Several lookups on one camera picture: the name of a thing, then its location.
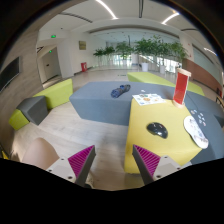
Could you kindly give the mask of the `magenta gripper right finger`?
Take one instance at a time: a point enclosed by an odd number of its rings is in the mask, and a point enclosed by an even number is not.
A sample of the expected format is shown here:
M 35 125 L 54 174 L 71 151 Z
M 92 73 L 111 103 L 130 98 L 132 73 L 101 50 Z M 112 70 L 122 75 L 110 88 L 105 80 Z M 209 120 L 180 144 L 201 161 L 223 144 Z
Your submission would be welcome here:
M 145 185 L 168 176 L 181 169 L 181 166 L 169 156 L 158 156 L 157 154 L 134 145 L 132 155 L 139 168 Z

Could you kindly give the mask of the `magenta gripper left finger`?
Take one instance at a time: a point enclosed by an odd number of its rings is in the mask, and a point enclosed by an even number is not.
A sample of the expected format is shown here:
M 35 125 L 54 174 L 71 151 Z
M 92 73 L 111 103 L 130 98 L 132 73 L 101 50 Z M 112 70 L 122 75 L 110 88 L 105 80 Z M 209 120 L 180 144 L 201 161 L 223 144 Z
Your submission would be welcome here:
M 59 158 L 47 171 L 84 187 L 95 156 L 95 146 L 92 145 L 69 158 Z

